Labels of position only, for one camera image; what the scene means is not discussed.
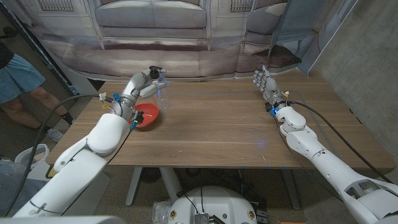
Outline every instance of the gray couch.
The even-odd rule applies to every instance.
[[[98,41],[206,42],[211,0],[89,0]]]

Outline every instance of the red bowl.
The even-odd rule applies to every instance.
[[[137,124],[137,128],[143,128],[152,124],[157,115],[159,115],[159,108],[153,103],[139,103],[134,106],[134,109],[144,112],[144,121],[141,124]]]

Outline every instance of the denim shorts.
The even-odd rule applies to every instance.
[[[0,69],[0,103],[8,102],[22,92],[41,86],[45,78],[25,59],[14,54],[11,61]]]

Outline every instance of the shoe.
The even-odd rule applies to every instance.
[[[59,142],[63,136],[60,131],[54,128],[50,128],[45,135],[55,142]]]

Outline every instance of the blue connector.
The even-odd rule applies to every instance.
[[[275,115],[276,115],[276,113],[278,113],[278,109],[277,109],[277,108],[274,108],[274,107],[272,107],[272,109],[269,111],[269,113],[270,113],[272,116],[275,116]]]
[[[137,126],[137,121],[132,121],[131,125],[130,125],[130,131],[134,130]]]
[[[118,103],[120,102],[119,93],[113,93],[113,98],[114,98],[114,100],[117,101]]]

